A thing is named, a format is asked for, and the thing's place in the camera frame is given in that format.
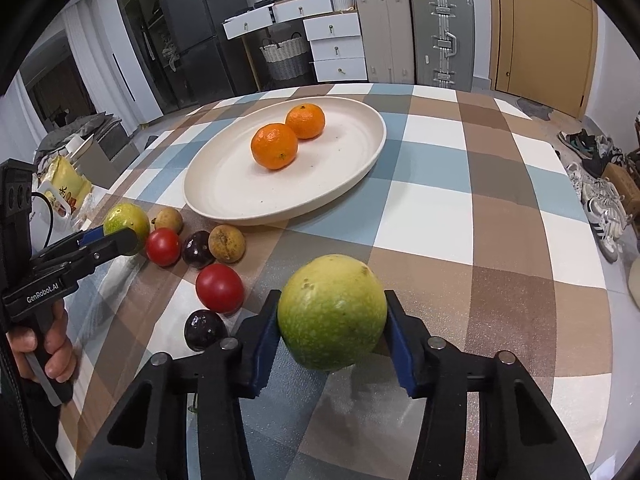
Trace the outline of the person's left hand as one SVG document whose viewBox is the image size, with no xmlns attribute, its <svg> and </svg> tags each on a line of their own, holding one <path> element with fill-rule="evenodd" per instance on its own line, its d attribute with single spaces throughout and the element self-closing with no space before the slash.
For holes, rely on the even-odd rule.
<svg viewBox="0 0 640 480">
<path fill-rule="evenodd" d="M 70 338 L 66 334 L 68 313 L 64 300 L 58 300 L 52 306 L 53 323 L 50 330 L 43 336 L 42 346 L 46 350 L 49 359 L 43 365 L 44 372 L 56 382 L 67 382 L 75 373 L 77 356 L 74 352 Z M 6 334 L 17 369 L 23 378 L 37 380 L 34 372 L 29 367 L 26 354 L 34 352 L 39 344 L 35 333 L 26 327 L 17 327 Z"/>
</svg>

